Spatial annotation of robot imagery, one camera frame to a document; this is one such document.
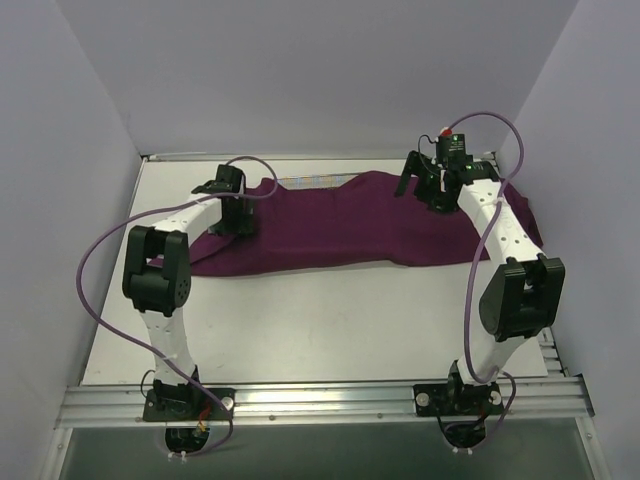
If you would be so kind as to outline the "purple surgical wrap cloth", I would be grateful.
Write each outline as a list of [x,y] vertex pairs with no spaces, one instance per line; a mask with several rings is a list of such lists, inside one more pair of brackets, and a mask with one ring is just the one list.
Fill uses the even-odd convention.
[[369,171],[334,189],[288,190],[264,178],[253,188],[254,232],[205,233],[190,247],[192,273],[257,275],[389,260],[409,267],[467,263],[479,235],[463,212],[441,215],[396,197],[396,175]]

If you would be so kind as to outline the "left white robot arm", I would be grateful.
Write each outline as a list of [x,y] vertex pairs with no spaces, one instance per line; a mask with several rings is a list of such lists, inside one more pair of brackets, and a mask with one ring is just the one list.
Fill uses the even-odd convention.
[[192,286],[189,247],[202,234],[243,235],[253,231],[253,202],[245,198],[196,195],[193,204],[150,226],[129,231],[123,274],[154,348],[155,402],[179,419],[194,417],[202,395],[192,384],[198,369],[190,355],[183,307]]

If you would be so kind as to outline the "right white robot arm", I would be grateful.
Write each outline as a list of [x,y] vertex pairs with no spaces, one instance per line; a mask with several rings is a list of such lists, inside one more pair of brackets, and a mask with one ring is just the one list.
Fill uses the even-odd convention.
[[436,213],[464,213],[480,236],[465,293],[463,354],[451,369],[458,378],[443,390],[447,406],[464,413],[479,402],[479,386],[494,382],[523,344],[554,323],[566,270],[525,231],[490,163],[465,156],[444,166],[412,151],[397,196],[411,178],[419,201]]

